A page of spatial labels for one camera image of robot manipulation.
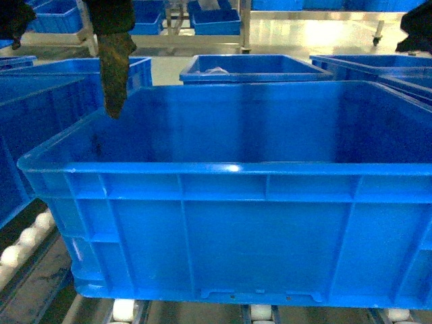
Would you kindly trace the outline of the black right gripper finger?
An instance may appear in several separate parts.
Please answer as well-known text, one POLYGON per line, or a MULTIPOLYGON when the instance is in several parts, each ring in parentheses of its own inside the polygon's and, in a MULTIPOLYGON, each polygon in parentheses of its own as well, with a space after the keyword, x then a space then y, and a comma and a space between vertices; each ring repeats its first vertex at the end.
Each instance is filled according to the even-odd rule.
POLYGON ((426 1, 404 14, 400 29, 407 37, 397 44, 396 52, 421 51, 431 54, 431 2, 426 1))

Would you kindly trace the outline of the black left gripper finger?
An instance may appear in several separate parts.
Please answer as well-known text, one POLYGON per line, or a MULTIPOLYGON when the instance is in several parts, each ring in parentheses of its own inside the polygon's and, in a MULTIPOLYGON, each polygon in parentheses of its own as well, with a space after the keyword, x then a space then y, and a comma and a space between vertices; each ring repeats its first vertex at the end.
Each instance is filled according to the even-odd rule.
POLYGON ((112 119, 120 117, 127 99, 129 56, 136 50, 130 36, 135 27, 132 1, 85 1, 97 37, 104 106, 112 119))
POLYGON ((21 47, 21 37, 36 19, 33 8, 25 1, 1 1, 1 40, 12 41, 11 47, 21 47))

